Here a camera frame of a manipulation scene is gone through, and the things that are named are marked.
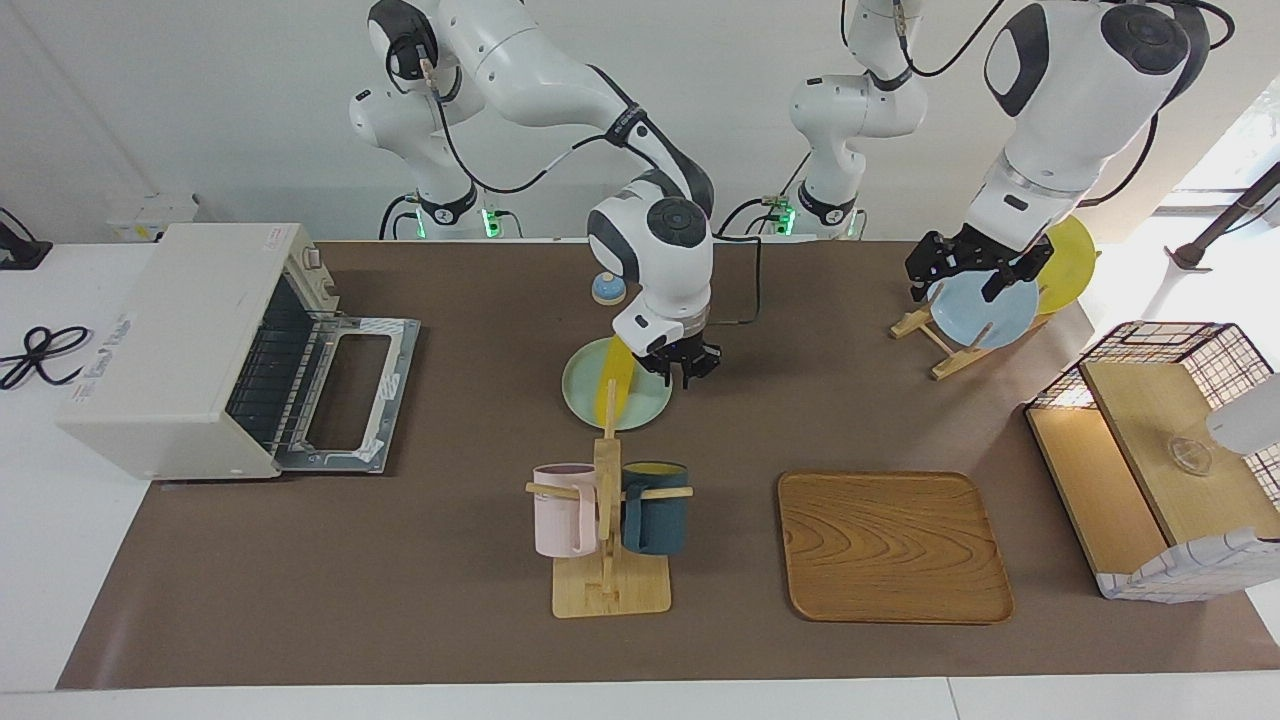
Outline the black tripod stand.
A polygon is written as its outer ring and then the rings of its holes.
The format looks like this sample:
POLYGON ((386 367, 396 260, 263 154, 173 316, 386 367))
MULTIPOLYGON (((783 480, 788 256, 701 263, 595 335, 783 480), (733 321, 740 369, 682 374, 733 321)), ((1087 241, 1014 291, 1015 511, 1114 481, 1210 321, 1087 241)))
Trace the black tripod stand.
POLYGON ((1176 249, 1165 249, 1172 265, 1184 272, 1208 272, 1201 268, 1208 247, 1236 228, 1236 223, 1280 186, 1280 160, 1276 160, 1238 200, 1219 214, 1194 240, 1176 249))

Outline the glass oven door with handle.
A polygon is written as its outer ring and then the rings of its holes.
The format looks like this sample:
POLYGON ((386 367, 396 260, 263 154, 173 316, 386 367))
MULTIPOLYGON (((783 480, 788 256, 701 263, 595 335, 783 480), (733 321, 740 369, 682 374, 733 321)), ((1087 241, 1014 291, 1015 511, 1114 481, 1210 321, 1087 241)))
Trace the glass oven door with handle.
POLYGON ((383 473, 404 400, 421 323, 403 318, 360 318, 321 313, 305 347, 302 364, 285 397, 283 416, 265 443, 280 471, 383 473), (372 405, 357 448, 319 448, 308 430, 342 340, 385 337, 389 347, 378 375, 372 405))

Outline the blurred white cylinder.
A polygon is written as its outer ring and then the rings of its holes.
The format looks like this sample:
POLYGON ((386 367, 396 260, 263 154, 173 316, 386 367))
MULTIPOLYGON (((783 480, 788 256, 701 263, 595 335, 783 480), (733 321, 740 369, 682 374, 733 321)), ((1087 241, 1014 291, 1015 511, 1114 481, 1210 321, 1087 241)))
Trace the blurred white cylinder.
POLYGON ((1280 373, 1213 410, 1204 424, 1216 445, 1239 456, 1280 443, 1280 373))

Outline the pale green plate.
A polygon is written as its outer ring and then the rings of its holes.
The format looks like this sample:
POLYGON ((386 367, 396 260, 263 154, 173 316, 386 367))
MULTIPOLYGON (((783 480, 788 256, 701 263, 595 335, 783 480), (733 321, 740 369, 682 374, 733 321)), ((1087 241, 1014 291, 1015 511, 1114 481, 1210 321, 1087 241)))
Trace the pale green plate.
MULTIPOLYGON (((561 392, 570 411, 589 427, 602 429, 596 419, 595 400, 605 364, 608 338, 594 340, 579 348, 566 363, 561 392)), ((646 425, 658 418, 669 402, 672 388, 659 375, 645 372, 634 363, 628 397, 614 420, 618 432, 646 425)))

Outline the yellow plate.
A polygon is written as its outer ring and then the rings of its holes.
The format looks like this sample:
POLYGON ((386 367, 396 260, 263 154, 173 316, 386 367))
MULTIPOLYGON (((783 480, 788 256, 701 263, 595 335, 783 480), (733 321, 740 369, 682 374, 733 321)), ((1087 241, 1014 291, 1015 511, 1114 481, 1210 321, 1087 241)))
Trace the yellow plate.
POLYGON ((1038 316, 1057 313, 1075 302, 1091 283, 1098 251, 1087 225, 1075 215, 1048 228, 1053 254, 1039 270, 1038 316))

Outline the wooden mug tree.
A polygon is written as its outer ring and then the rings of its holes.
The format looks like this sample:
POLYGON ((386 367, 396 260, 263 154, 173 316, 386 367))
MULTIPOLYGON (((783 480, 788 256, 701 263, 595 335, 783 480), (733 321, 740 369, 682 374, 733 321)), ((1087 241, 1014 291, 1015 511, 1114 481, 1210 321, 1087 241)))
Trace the wooden mug tree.
POLYGON ((669 560, 632 553, 622 544, 621 442, 605 421, 594 443, 599 550, 589 556, 557 559, 552 570, 550 609, 558 619, 667 612, 672 606, 669 560))

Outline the pink mug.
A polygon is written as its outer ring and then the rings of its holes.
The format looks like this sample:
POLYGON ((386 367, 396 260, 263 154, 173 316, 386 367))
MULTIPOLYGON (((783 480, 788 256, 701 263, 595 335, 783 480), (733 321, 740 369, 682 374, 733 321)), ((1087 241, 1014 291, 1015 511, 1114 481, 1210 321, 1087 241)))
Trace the pink mug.
POLYGON ((532 470, 532 480, 571 492, 571 497, 534 495, 534 546, 552 559, 576 559, 599 550, 596 473, 586 462, 545 464, 532 470))

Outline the white power box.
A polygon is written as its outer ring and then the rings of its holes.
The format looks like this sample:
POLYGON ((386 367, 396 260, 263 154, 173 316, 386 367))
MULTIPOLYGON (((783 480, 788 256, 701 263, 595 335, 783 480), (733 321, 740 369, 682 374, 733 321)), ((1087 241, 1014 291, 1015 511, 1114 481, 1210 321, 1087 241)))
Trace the white power box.
POLYGON ((195 222, 198 211, 198 197, 192 193, 154 193, 113 201, 105 224, 116 242, 154 243, 169 225, 195 222))

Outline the yellow corn cob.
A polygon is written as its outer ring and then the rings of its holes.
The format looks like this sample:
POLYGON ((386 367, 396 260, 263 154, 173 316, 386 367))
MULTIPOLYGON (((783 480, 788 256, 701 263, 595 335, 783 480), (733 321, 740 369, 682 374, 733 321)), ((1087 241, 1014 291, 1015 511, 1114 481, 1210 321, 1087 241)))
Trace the yellow corn cob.
POLYGON ((612 419, 614 428, 621 428, 621 419, 627 407, 631 384, 637 368, 637 360, 631 348, 614 334, 605 346, 596 396, 594 400, 594 414, 599 427, 612 419))

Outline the dark teal mug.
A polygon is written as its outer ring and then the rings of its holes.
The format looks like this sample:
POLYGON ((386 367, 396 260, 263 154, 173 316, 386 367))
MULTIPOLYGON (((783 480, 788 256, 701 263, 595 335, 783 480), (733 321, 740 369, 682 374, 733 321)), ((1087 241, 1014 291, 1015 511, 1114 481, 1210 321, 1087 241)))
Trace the dark teal mug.
POLYGON ((632 553, 678 553, 687 529, 686 498, 643 498, 646 489, 689 487, 689 469, 678 462, 640 461, 622 466, 622 544, 632 553))

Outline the small clear glass dish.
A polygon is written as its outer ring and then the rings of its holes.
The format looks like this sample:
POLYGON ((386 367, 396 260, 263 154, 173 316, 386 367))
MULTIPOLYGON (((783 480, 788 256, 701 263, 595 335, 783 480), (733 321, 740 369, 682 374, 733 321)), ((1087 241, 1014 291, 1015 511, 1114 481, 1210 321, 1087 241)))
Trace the small clear glass dish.
POLYGON ((1172 436, 1166 443, 1174 464, 1193 477, 1208 477, 1213 469, 1213 451, 1198 439, 1172 436))

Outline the wooden serving tray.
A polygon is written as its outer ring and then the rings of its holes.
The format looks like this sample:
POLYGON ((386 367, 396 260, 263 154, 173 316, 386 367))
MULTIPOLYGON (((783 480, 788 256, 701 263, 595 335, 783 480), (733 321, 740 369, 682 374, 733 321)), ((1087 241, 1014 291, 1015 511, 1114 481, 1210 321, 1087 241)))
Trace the wooden serving tray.
POLYGON ((1015 600, 977 484, 956 471, 786 471, 788 601, 813 623, 987 626, 1015 600))

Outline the wooden dish rack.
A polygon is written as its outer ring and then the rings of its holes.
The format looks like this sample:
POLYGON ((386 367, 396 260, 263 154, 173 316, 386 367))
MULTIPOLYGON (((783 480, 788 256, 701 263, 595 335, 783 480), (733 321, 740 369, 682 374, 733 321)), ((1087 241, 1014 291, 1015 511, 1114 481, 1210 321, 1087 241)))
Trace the wooden dish rack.
MULTIPOLYGON (((920 334, 928 338, 933 345, 936 345, 940 348, 943 356, 940 361, 937 361, 937 364, 932 366, 932 369, 929 369, 929 374, 933 380, 943 380, 952 375, 956 375, 957 373, 968 369, 969 366, 978 363, 983 357, 1000 350, 1000 348, 979 348, 977 347, 977 345, 965 346, 948 338, 934 323, 934 318, 931 313, 932 301, 928 300, 928 292, 920 306, 906 313, 900 320, 893 323, 887 329, 887 333, 888 337, 892 340, 901 340, 910 334, 920 334)), ((1030 324, 1029 331, 1024 336, 1032 333, 1033 331, 1039 329, 1043 324, 1048 322, 1051 316, 1052 316, 1051 314, 1047 316, 1038 316, 1036 314, 1036 318, 1030 324)))

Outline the light blue plate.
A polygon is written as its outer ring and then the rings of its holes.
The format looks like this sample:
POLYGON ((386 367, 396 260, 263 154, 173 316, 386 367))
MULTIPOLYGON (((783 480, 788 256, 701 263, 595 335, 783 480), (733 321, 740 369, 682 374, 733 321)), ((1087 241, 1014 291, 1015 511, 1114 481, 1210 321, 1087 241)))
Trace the light blue plate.
POLYGON ((979 348, 1001 348, 1024 336, 1039 306, 1036 282, 1018 281, 986 301, 982 290, 997 272, 964 272, 929 288, 931 313, 951 340, 979 348))

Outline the white toaster oven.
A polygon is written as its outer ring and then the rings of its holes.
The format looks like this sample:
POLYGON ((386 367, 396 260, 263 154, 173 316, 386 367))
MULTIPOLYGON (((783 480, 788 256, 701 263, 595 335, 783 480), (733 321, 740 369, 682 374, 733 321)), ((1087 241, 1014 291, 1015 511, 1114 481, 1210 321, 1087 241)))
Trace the white toaster oven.
POLYGON ((173 224, 55 423, 143 482, 279 477, 229 402, 270 306, 307 329, 338 302, 301 224, 173 224))

